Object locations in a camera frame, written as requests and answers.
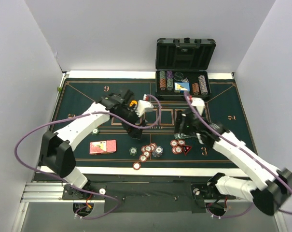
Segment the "orange big blind button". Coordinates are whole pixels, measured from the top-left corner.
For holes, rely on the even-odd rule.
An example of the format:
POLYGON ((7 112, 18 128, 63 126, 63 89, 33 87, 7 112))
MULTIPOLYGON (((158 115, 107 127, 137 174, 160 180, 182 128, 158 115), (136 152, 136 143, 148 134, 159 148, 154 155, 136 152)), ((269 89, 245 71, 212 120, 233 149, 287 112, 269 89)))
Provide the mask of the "orange big blind button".
POLYGON ((129 104, 129 107, 134 107, 138 104, 138 102, 136 100, 132 100, 129 104))

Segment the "moved red chip group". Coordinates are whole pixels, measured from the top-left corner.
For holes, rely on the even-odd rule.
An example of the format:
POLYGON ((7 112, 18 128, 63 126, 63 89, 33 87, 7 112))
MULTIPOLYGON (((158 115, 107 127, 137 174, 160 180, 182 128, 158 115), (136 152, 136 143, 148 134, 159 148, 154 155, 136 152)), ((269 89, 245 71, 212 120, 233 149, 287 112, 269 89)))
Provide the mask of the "moved red chip group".
POLYGON ((180 154, 183 152, 183 146, 185 145, 184 140, 171 140, 170 145, 172 147, 171 151, 173 154, 180 154))

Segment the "red playing card deck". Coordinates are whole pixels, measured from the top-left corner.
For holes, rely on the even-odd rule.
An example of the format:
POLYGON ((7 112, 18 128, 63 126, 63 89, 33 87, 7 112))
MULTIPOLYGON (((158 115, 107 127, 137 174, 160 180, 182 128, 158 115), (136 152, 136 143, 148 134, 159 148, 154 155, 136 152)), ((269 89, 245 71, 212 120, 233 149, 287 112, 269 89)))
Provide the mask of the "red playing card deck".
POLYGON ((111 154, 116 152, 116 140, 91 142, 89 147, 90 155, 111 154))

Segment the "green poker chip stack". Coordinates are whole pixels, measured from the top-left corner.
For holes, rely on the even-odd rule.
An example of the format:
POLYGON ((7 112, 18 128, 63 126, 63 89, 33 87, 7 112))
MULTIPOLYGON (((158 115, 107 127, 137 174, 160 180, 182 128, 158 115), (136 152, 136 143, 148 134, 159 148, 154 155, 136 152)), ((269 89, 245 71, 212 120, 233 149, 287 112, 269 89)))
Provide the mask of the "green poker chip stack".
POLYGON ((135 156, 135 155, 137 155, 137 153, 138 153, 138 150, 137 150, 136 147, 131 147, 131 148, 129 149, 129 154, 130 154, 131 156, 135 156))

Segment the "blue poker chip stack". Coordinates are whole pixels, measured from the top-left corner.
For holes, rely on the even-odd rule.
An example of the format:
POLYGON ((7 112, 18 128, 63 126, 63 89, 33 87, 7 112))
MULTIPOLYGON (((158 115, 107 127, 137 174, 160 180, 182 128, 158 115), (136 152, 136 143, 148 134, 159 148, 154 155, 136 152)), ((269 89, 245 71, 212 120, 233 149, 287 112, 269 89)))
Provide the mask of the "blue poker chip stack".
POLYGON ((152 152, 153 157, 159 158, 163 154, 163 148, 161 146, 157 146, 152 152))

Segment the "red poker chip stack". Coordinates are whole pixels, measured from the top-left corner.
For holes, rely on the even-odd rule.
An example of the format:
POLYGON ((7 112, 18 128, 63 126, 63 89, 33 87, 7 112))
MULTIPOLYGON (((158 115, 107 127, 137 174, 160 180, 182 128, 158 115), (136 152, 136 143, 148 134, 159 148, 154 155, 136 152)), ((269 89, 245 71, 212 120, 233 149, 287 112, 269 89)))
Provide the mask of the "red poker chip stack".
POLYGON ((151 160, 152 153, 157 148, 155 143, 150 143, 149 145, 145 145, 141 147, 142 154, 139 156, 140 162, 146 162, 151 160))

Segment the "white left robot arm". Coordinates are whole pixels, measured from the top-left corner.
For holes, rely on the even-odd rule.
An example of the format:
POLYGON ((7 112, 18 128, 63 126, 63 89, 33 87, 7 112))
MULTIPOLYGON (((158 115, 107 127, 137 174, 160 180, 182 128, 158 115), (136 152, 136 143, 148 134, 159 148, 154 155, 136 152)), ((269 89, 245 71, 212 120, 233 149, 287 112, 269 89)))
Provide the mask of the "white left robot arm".
POLYGON ((153 110, 153 105, 147 100, 132 103, 134 93, 131 90, 110 93, 83 113, 82 118, 73 120, 65 127, 55 132, 47 131, 42 137, 40 162, 55 174, 74 186, 73 193, 80 199, 90 195, 89 181, 76 167, 74 150, 92 130, 108 122, 111 117, 124 119, 123 128, 132 138, 139 139, 143 120, 138 128, 133 127, 146 113, 153 110))

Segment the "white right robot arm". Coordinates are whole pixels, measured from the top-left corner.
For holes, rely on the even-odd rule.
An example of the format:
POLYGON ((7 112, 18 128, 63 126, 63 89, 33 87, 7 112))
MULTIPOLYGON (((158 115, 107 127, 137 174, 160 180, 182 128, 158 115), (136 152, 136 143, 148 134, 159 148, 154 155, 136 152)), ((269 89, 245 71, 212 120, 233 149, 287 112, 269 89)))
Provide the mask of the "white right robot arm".
POLYGON ((221 123, 208 123, 191 109, 180 110, 176 113, 175 133, 196 138, 201 145, 227 157, 249 177, 244 180, 217 173, 207 183, 209 196, 245 199, 269 216, 290 197, 292 172, 287 168, 280 170, 261 159, 221 123))

